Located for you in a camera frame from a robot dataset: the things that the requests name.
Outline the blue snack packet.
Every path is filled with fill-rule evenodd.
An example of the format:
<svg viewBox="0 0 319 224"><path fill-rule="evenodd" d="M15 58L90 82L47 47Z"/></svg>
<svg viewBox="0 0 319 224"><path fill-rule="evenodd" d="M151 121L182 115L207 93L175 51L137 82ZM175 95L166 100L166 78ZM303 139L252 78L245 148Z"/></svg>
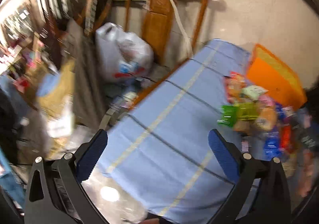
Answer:
<svg viewBox="0 0 319 224"><path fill-rule="evenodd" d="M264 132L264 157L267 161L270 161L274 157L281 157L282 151L280 146L280 134L279 129L274 127L271 131Z"/></svg>

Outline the round bread packet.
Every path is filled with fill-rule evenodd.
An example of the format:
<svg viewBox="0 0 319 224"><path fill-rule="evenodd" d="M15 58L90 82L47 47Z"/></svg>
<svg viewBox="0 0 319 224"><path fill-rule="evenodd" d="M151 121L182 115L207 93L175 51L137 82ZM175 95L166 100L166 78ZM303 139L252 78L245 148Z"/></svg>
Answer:
<svg viewBox="0 0 319 224"><path fill-rule="evenodd" d="M265 107L261 110L256 119L258 128L264 131L271 131L277 123L277 112L273 107Z"/></svg>

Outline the green snack packet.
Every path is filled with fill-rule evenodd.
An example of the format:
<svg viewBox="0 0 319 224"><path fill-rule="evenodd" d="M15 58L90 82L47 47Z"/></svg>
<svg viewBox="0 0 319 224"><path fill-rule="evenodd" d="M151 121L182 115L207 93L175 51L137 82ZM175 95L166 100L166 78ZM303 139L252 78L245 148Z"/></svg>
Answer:
<svg viewBox="0 0 319 224"><path fill-rule="evenodd" d="M222 115L218 124L233 127L237 121L238 107L234 105L222 105Z"/></svg>

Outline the yellow snack packet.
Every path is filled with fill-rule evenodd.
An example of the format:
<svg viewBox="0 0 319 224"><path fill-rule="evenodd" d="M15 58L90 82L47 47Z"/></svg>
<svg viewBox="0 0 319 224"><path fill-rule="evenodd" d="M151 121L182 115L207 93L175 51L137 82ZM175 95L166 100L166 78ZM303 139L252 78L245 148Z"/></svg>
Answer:
<svg viewBox="0 0 319 224"><path fill-rule="evenodd" d="M256 120L259 115L258 107L253 102L237 105L237 119L239 120Z"/></svg>

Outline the blue striped tablecloth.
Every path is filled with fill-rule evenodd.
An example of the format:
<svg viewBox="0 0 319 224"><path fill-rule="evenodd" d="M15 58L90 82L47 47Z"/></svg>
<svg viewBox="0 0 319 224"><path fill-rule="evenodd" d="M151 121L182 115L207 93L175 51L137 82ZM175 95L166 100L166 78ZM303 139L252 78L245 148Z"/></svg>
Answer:
<svg viewBox="0 0 319 224"><path fill-rule="evenodd" d="M227 104L224 77L245 73L251 54L211 40L108 131L108 144L84 188L110 223L138 223L148 213L173 223L207 223L234 182L211 151Z"/></svg>

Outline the orange red snack packet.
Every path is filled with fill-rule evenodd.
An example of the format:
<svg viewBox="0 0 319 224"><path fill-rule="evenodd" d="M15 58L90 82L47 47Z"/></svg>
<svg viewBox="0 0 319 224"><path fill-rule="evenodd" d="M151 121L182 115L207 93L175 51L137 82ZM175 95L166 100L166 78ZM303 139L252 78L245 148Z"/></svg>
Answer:
<svg viewBox="0 0 319 224"><path fill-rule="evenodd" d="M242 89L246 87L244 75L231 71L228 76L224 76L224 87L228 103L239 103Z"/></svg>

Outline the orange cardboard box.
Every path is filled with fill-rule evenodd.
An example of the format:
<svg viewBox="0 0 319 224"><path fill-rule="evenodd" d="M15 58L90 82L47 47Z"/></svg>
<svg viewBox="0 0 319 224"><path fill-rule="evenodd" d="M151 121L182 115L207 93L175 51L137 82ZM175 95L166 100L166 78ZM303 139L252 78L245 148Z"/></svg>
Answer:
<svg viewBox="0 0 319 224"><path fill-rule="evenodd" d="M268 96L284 107L291 106L297 111L307 101L298 75L260 44L254 47L246 77L268 90Z"/></svg>

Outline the white plastic shopping bag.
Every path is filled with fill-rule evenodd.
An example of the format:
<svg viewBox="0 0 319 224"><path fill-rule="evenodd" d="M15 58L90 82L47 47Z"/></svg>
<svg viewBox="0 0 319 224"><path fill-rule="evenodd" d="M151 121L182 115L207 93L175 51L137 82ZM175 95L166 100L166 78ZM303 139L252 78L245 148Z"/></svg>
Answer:
<svg viewBox="0 0 319 224"><path fill-rule="evenodd" d="M133 32L106 23L95 32L99 71L105 82L145 76L154 62L151 46Z"/></svg>

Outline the carved light wooden chair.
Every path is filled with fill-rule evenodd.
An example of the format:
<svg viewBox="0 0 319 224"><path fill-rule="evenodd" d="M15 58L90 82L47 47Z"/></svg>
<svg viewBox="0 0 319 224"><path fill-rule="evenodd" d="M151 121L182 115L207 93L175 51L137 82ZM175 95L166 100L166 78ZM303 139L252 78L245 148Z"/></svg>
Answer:
<svg viewBox="0 0 319 224"><path fill-rule="evenodd" d="M201 0L200 12L197 16L196 26L191 42L192 48L196 47L196 42L201 31L208 1L209 0ZM125 31L128 31L129 29L130 3L131 0L127 0L125 4ZM155 63L164 65L166 45L170 37L174 9L170 0L147 0L146 10L147 12L141 26L141 38L153 49Z"/></svg>

